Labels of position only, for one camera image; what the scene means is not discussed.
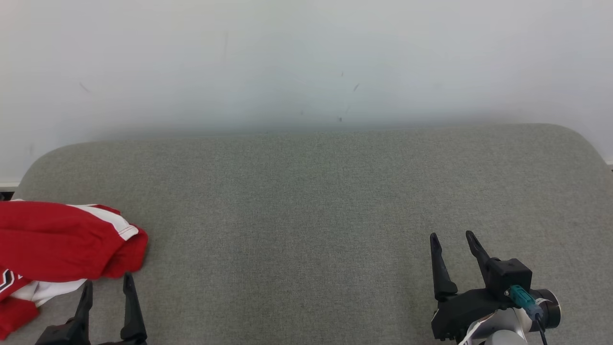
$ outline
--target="gray fabric surface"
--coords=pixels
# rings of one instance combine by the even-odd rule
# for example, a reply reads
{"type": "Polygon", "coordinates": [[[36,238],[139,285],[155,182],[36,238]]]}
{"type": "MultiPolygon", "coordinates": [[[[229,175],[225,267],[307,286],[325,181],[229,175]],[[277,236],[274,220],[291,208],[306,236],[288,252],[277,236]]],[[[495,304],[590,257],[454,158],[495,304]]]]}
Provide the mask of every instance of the gray fabric surface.
{"type": "MultiPolygon", "coordinates": [[[[613,338],[613,174],[559,126],[79,144],[39,159],[15,197],[105,204],[149,233],[134,277],[151,345],[440,344],[428,236],[475,289],[466,230],[557,295],[550,344],[613,338]]],[[[6,344],[34,344],[79,294],[6,344]]],[[[123,308],[121,281],[94,283],[93,343],[119,340],[123,308]]]]}

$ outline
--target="pile of clothes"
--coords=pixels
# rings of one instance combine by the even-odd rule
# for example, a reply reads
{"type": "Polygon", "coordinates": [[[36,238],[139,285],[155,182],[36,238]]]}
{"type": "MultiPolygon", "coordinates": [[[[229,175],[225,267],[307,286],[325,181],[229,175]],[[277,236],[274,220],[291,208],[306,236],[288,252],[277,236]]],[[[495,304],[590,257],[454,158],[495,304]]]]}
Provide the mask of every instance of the pile of clothes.
{"type": "Polygon", "coordinates": [[[138,271],[148,236],[102,205],[0,203],[0,340],[87,279],[138,271]]]}

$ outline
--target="red garment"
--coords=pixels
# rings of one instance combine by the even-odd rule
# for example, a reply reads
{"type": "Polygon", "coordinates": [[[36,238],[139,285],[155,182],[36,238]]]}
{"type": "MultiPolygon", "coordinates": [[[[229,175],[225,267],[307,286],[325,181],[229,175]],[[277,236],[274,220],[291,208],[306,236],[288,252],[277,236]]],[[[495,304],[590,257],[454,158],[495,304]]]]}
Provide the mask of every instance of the red garment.
{"type": "Polygon", "coordinates": [[[137,271],[147,234],[119,214],[98,205],[1,203],[0,266],[45,282],[121,277],[125,271],[137,271]],[[105,216],[118,218],[101,219],[84,211],[94,207],[105,216]]]}
{"type": "Polygon", "coordinates": [[[0,340],[35,318],[37,306],[85,279],[138,271],[147,241],[110,207],[0,203],[0,340]]]}

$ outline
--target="black cable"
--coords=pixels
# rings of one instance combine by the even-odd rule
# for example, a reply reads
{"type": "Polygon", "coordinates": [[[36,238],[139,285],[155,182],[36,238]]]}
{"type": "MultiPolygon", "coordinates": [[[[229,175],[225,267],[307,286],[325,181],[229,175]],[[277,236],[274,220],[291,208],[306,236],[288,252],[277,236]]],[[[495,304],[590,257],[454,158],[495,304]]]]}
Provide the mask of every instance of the black cable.
{"type": "Polygon", "coordinates": [[[538,324],[538,331],[541,333],[541,340],[543,341],[543,345],[547,345],[547,339],[545,339],[545,327],[543,327],[541,316],[537,314],[535,315],[535,319],[536,323],[538,324]]]}

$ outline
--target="wall baseboard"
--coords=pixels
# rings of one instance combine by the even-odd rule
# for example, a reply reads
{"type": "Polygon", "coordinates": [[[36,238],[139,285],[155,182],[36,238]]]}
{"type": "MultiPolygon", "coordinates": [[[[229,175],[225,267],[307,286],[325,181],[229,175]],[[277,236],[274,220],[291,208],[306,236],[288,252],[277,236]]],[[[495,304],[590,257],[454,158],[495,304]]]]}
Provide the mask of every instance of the wall baseboard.
{"type": "Polygon", "coordinates": [[[0,182],[0,192],[14,192],[19,182],[0,182]]]}

